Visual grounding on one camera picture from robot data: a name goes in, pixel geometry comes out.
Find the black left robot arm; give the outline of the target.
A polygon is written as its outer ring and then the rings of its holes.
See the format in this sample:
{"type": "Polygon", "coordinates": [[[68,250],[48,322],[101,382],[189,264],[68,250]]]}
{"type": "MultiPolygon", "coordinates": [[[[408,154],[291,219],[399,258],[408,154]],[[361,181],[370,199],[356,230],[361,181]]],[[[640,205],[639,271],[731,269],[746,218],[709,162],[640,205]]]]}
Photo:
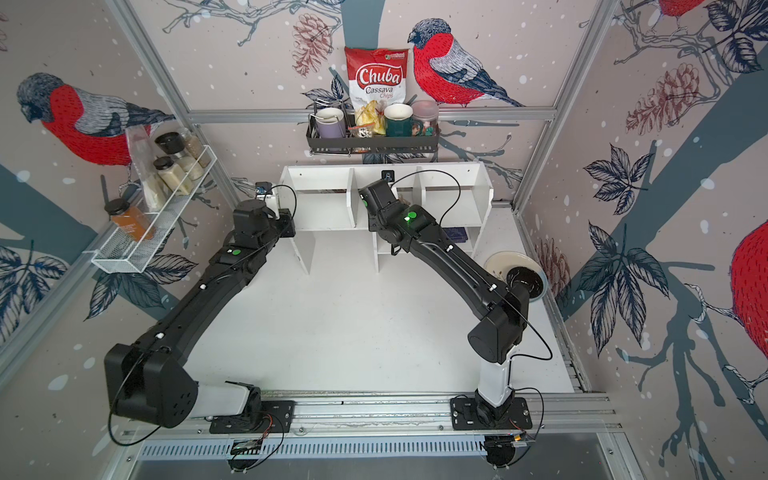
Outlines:
{"type": "Polygon", "coordinates": [[[233,216],[233,232],[183,299],[133,343],[117,344],[106,354],[112,415],[173,428],[194,411],[202,387],[185,370],[190,353],[266,264],[278,240],[295,234],[293,212],[262,199],[241,202],[233,216]]]}

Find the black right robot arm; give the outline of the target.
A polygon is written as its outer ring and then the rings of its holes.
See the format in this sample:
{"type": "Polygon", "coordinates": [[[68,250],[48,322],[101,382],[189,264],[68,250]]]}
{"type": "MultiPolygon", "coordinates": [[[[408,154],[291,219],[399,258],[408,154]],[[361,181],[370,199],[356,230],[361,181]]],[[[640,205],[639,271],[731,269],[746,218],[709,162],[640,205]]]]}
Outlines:
{"type": "Polygon", "coordinates": [[[546,284],[539,265],[517,252],[499,252],[489,258],[487,271],[427,210],[397,199],[386,180],[361,188],[359,195],[369,230],[432,268],[476,316],[467,338],[482,359],[477,395],[487,407],[501,407],[512,395],[512,350],[522,341],[530,303],[541,298],[546,284]]]}

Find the white wooden bookshelf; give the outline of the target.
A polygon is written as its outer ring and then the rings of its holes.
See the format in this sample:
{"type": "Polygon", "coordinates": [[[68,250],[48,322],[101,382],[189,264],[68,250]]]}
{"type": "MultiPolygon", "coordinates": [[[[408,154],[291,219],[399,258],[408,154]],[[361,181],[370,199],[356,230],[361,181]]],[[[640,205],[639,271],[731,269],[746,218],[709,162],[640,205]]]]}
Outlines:
{"type": "Polygon", "coordinates": [[[310,272],[319,232],[365,231],[374,267],[398,250],[408,231],[442,227],[473,256],[490,216],[494,188],[479,163],[288,166],[277,194],[294,214],[290,242],[310,272]]]}

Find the small candy packet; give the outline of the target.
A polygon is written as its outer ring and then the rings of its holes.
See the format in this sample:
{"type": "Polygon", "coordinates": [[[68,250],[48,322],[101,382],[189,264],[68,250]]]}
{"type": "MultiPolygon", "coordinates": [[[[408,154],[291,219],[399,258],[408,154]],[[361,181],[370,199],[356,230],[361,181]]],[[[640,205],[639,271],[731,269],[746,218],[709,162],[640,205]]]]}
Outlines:
{"type": "Polygon", "coordinates": [[[372,138],[375,134],[375,125],[373,123],[358,125],[350,127],[348,131],[352,138],[372,138]]]}

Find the green mug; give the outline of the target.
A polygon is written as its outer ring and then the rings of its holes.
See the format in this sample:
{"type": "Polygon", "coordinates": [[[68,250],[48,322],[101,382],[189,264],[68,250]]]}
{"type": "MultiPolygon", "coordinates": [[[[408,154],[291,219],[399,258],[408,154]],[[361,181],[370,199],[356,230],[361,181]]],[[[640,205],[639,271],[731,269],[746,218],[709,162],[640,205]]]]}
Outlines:
{"type": "Polygon", "coordinates": [[[410,105],[399,103],[388,105],[384,110],[387,137],[411,137],[413,129],[413,109],[410,105]]]}

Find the dark blue book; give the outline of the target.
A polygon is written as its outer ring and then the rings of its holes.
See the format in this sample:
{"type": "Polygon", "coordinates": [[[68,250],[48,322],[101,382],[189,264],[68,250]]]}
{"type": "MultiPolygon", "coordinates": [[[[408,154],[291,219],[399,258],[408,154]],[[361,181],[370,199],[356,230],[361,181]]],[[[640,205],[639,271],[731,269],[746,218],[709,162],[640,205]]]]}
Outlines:
{"type": "Polygon", "coordinates": [[[464,227],[449,227],[445,228],[444,232],[454,243],[464,244],[469,241],[469,234],[464,227]]]}

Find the purple mug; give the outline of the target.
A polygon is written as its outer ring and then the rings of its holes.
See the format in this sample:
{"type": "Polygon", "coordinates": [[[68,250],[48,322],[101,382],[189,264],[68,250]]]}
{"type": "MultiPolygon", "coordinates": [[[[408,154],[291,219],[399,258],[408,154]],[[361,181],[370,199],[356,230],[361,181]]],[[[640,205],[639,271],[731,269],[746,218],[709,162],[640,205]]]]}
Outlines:
{"type": "Polygon", "coordinates": [[[344,138],[347,133],[344,112],[335,107],[326,107],[313,114],[318,136],[323,139],[344,138]]]}

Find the red Chuba chips bag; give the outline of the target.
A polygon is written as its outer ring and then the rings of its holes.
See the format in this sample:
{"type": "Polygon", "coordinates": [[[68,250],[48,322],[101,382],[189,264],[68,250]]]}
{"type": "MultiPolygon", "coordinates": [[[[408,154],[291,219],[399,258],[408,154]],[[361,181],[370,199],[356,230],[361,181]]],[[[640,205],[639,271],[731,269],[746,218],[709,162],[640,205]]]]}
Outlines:
{"type": "Polygon", "coordinates": [[[405,101],[408,50],[345,48],[349,97],[356,126],[386,133],[385,109],[405,101]]]}

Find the white floral plate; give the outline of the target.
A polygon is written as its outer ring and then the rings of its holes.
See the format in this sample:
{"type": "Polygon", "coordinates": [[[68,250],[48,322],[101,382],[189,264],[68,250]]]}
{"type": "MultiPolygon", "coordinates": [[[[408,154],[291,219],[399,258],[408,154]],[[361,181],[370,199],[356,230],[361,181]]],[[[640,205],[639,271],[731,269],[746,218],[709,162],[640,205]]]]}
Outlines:
{"type": "MultiPolygon", "coordinates": [[[[491,255],[484,264],[484,268],[486,271],[491,273],[496,278],[500,280],[504,280],[505,282],[506,282],[506,274],[508,273],[508,271],[511,268],[518,267],[518,266],[528,267],[530,269],[533,269],[534,271],[538,271],[542,276],[546,277],[546,274],[543,268],[534,259],[520,252],[500,251],[491,255]]],[[[549,284],[546,277],[544,293],[548,287],[549,287],[549,284]]]]}

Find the black small bowl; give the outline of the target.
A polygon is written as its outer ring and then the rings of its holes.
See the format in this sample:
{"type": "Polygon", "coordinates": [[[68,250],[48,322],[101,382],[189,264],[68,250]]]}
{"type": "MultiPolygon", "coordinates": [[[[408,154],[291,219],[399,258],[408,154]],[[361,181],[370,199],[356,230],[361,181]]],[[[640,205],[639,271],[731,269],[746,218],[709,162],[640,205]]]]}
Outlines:
{"type": "Polygon", "coordinates": [[[529,301],[533,302],[543,295],[546,277],[528,267],[518,266],[508,271],[506,282],[515,294],[525,292],[529,301]]]}

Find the clear plastic bag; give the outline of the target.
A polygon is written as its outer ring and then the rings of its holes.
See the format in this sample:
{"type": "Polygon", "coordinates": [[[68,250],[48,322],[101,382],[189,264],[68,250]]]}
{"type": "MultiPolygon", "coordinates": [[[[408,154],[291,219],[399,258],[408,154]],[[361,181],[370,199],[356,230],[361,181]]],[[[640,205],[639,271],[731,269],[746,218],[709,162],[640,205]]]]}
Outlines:
{"type": "Polygon", "coordinates": [[[132,126],[126,129],[125,135],[132,165],[142,185],[146,209],[150,213],[159,213],[168,201],[170,191],[153,165],[154,150],[147,131],[144,126],[132,126]]]}

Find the orange spice jar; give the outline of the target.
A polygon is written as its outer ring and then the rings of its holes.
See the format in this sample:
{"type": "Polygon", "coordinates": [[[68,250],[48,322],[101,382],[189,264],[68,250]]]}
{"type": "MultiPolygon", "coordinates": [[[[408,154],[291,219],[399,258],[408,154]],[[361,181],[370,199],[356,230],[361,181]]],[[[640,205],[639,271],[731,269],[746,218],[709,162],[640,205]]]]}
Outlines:
{"type": "Polygon", "coordinates": [[[104,205],[104,210],[110,220],[133,241],[151,240],[154,237],[155,229],[149,218],[127,200],[123,198],[109,200],[104,205]]]}

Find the black wall shelf tray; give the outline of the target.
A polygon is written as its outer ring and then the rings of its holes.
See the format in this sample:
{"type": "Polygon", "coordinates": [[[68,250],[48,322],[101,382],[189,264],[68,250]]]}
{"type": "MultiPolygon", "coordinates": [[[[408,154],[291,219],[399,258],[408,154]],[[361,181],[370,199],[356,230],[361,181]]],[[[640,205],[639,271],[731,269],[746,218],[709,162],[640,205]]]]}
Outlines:
{"type": "Polygon", "coordinates": [[[431,136],[412,137],[387,137],[374,135],[373,137],[357,137],[350,134],[350,128],[354,126],[354,118],[345,115],[340,123],[343,137],[324,138],[320,136],[316,118],[311,115],[306,129],[306,139],[309,149],[315,154],[427,154],[438,150],[438,142],[441,138],[439,129],[431,136]]]}

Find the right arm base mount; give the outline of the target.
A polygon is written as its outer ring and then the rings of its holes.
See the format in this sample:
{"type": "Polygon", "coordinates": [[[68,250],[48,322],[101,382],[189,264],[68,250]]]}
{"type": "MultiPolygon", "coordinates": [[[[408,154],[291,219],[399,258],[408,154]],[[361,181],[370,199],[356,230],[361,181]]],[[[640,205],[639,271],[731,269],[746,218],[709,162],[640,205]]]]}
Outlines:
{"type": "Polygon", "coordinates": [[[533,427],[527,401],[511,395],[494,407],[482,397],[458,395],[450,399],[452,428],[456,431],[528,430],[533,427]]]}

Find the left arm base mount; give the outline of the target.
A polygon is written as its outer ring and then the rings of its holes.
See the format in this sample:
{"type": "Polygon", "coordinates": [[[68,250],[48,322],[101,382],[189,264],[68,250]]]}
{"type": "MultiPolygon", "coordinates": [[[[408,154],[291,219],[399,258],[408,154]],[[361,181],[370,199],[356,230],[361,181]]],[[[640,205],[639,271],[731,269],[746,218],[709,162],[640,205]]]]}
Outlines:
{"type": "Polygon", "coordinates": [[[239,415],[215,417],[210,434],[288,433],[293,421],[296,402],[292,400],[262,401],[258,407],[248,405],[239,415]]]}

